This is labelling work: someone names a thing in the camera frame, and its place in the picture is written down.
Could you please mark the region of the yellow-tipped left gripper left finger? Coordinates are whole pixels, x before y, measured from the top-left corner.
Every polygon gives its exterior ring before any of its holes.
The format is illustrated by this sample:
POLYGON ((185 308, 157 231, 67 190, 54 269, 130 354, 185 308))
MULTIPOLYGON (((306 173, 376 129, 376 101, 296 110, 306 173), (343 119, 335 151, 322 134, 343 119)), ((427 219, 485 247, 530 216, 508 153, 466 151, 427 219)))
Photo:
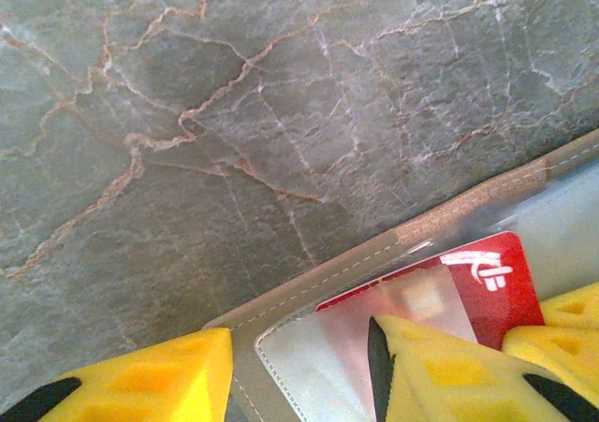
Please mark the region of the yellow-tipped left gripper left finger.
POLYGON ((222 421, 233 375, 230 329, 216 327, 69 371, 4 421, 222 421))

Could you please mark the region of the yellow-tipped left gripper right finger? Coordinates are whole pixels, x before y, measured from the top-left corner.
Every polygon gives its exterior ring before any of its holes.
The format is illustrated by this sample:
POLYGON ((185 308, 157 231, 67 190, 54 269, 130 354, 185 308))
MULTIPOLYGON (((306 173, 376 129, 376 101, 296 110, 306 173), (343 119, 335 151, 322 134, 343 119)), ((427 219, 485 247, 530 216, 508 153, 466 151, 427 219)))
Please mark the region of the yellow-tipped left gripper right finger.
POLYGON ((597 406, 531 362, 393 315, 369 321, 378 421, 595 421, 597 406))

